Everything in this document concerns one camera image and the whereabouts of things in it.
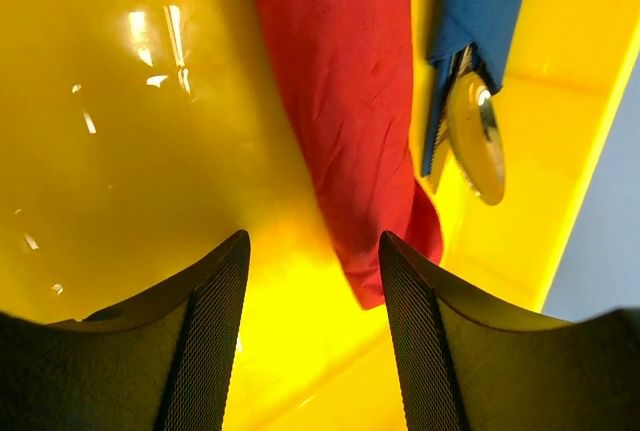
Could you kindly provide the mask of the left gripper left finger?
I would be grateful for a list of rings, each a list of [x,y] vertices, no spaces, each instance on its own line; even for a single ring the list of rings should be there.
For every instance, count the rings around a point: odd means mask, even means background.
[[[1,318],[5,430],[218,430],[247,288],[238,231],[198,262],[81,320]]]

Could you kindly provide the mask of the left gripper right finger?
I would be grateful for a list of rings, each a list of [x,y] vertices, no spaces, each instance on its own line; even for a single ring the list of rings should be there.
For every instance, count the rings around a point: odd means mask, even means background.
[[[395,234],[379,261],[411,430],[635,430],[639,313],[571,323],[499,299]]]

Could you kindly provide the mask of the red paper napkin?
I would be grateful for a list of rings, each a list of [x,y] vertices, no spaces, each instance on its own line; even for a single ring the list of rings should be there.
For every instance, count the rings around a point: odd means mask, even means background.
[[[434,204],[409,148],[411,0],[255,0],[283,107],[319,210],[361,307],[384,301],[390,231],[439,261]]]

